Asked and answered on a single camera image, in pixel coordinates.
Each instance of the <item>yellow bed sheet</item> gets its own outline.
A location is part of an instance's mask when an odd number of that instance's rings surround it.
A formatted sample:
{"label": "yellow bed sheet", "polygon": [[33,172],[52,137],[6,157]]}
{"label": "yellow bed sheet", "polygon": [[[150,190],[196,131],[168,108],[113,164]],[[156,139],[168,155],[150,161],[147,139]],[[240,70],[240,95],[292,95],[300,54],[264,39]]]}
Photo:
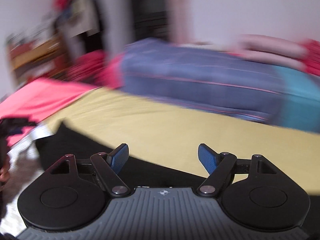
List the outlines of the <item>yellow bed sheet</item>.
{"label": "yellow bed sheet", "polygon": [[62,120],[102,144],[127,143],[131,156],[203,177],[208,173],[197,157],[200,143],[238,158],[262,154],[308,193],[320,193],[318,134],[184,109],[106,88],[86,94],[46,123],[56,131]]}

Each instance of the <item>blue blanket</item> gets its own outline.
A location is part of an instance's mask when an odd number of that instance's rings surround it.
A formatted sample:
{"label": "blue blanket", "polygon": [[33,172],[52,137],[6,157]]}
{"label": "blue blanket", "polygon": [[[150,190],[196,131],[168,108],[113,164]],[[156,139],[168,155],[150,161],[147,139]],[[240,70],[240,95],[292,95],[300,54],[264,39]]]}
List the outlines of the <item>blue blanket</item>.
{"label": "blue blanket", "polygon": [[123,91],[242,119],[320,131],[320,80],[148,38],[127,46]]}

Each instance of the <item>wall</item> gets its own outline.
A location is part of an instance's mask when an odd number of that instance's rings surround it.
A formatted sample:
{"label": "wall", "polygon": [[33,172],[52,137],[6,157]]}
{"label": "wall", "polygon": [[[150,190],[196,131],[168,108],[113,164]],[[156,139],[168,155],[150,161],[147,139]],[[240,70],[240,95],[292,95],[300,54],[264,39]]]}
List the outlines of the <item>wall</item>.
{"label": "wall", "polygon": [[232,44],[242,33],[320,40],[320,0],[189,0],[193,41]]}
{"label": "wall", "polygon": [[[6,37],[41,23],[42,17],[51,10],[51,3],[52,0],[0,0],[0,98],[14,91],[4,47]],[[114,55],[133,41],[130,1],[101,0],[101,3],[108,28],[104,38]],[[82,47],[77,38],[69,40],[68,44],[74,56],[81,54]]]}

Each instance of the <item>pillow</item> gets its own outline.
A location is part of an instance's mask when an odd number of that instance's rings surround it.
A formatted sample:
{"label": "pillow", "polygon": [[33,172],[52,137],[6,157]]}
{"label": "pillow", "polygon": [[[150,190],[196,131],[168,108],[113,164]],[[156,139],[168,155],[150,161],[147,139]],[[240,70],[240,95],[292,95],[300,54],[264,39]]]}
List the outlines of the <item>pillow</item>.
{"label": "pillow", "polygon": [[300,44],[263,35],[244,34],[240,38],[240,46],[242,49],[270,52],[298,59],[308,55],[308,49]]}
{"label": "pillow", "polygon": [[304,71],[306,68],[302,62],[293,58],[283,57],[280,55],[261,51],[244,50],[240,54],[238,54],[238,56],[248,61],[289,67],[300,71]]}

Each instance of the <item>mattress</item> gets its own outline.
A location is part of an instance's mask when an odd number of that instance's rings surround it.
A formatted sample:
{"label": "mattress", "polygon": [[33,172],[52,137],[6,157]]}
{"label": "mattress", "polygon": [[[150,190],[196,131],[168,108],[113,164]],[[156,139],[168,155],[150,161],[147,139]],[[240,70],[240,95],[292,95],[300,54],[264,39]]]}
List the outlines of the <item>mattress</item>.
{"label": "mattress", "polygon": [[320,81],[297,70],[153,38],[127,46],[122,91],[241,119],[320,132]]}
{"label": "mattress", "polygon": [[[100,88],[45,120],[60,122],[99,143],[127,143],[130,155],[207,177],[197,148],[205,143],[238,158],[262,154],[309,194],[320,193],[320,135],[152,101]],[[236,180],[243,179],[237,175]]]}

